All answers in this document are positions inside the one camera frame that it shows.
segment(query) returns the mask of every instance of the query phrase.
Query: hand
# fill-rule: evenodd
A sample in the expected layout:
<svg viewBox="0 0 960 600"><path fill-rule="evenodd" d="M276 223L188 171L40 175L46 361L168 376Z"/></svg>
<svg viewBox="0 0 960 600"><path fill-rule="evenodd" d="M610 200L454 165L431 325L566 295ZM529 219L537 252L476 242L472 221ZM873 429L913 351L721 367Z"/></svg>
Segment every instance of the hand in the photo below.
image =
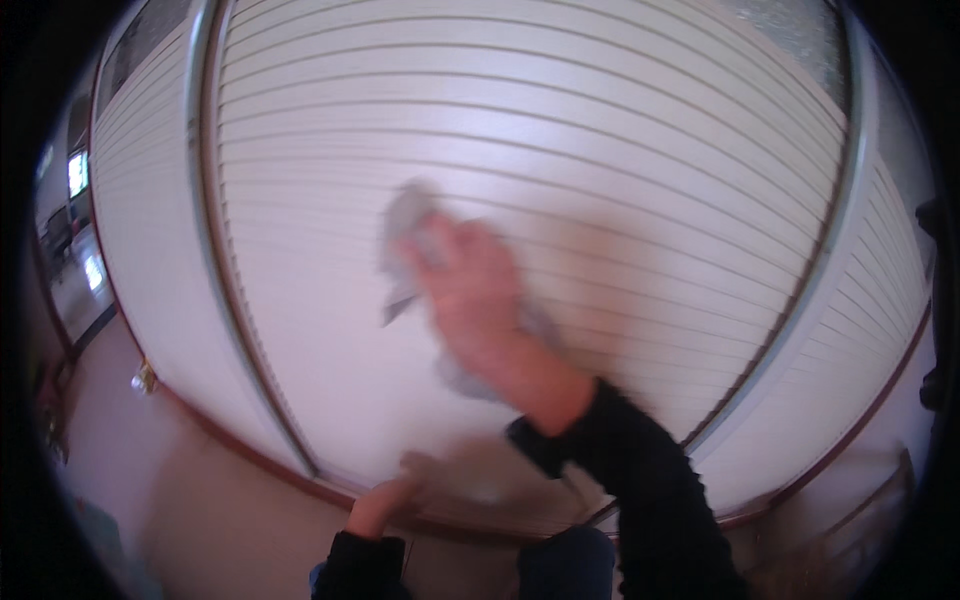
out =
<svg viewBox="0 0 960 600"><path fill-rule="evenodd" d="M459 226L435 214L425 225L442 265L412 242L400 251L433 306L434 324L461 367L490 378L498 356L523 337L517 324L520 282L510 250L478 221Z"/></svg>
<svg viewBox="0 0 960 600"><path fill-rule="evenodd" d="M520 281L507 247L482 224L426 224L442 265L413 243L401 252L433 306L433 319L460 366L483 379L546 436L563 433L589 408L593 379L518 325Z"/></svg>
<svg viewBox="0 0 960 600"><path fill-rule="evenodd" d="M353 502L344 531L367 540L379 540L392 519L419 509L416 498L422 487L423 481L416 475L404 475L377 485Z"/></svg>

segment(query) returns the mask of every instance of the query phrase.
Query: jeans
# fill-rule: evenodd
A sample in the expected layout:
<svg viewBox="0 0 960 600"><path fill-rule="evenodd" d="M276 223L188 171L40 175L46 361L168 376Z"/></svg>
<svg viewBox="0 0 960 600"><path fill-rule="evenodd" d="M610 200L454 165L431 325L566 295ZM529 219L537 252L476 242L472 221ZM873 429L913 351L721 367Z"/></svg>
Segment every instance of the jeans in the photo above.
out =
<svg viewBox="0 0 960 600"><path fill-rule="evenodd" d="M592 527L571 527L520 550L519 600L610 600L616 551L605 534ZM325 563L310 571L310 589L323 575ZM397 582L384 600L409 600Z"/></svg>

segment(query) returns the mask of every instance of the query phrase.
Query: knee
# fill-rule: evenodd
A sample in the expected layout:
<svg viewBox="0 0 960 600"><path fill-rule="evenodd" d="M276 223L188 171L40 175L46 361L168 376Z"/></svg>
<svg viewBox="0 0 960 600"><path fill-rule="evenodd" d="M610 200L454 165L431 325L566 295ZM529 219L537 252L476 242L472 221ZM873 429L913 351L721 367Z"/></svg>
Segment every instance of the knee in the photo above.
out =
<svg viewBox="0 0 960 600"><path fill-rule="evenodd" d="M591 555L597 558L609 558L611 564L616 562L616 548L612 540L599 529L586 525L574 525L562 535L568 537L571 543L588 549Z"/></svg>
<svg viewBox="0 0 960 600"><path fill-rule="evenodd" d="M326 567L326 561L313 567L313 569L310 571L310 593L311 594L313 594L313 590L317 586L317 580L320 579L320 575L324 572L325 567Z"/></svg>

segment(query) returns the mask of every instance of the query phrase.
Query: black long-sleeve shirt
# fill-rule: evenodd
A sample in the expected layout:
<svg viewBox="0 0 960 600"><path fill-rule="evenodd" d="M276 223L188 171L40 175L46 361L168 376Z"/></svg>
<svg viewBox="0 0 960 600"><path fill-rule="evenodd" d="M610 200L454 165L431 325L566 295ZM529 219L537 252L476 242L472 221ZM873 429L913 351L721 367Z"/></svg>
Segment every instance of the black long-sleeve shirt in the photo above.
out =
<svg viewBox="0 0 960 600"><path fill-rule="evenodd" d="M614 386L598 378L587 413L541 444L616 496L624 598L748 597L683 449ZM341 532L313 598L382 597L402 562L402 540Z"/></svg>

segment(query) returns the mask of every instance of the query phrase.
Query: wrist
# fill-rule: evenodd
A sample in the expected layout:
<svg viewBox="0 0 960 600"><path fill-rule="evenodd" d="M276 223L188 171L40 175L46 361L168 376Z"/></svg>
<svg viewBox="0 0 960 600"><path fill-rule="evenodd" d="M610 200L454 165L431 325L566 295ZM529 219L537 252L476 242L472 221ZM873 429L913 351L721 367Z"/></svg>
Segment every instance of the wrist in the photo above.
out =
<svg viewBox="0 0 960 600"><path fill-rule="evenodd" d="M347 517L347 525L344 531L353 534L358 538L377 541L383 538L383 532L387 528L387 520L380 515L364 509L363 505L358 506L360 501L353 504L353 510Z"/></svg>
<svg viewBox="0 0 960 600"><path fill-rule="evenodd" d="M518 333L481 376L547 437L559 436L589 409L594 381L537 338Z"/></svg>

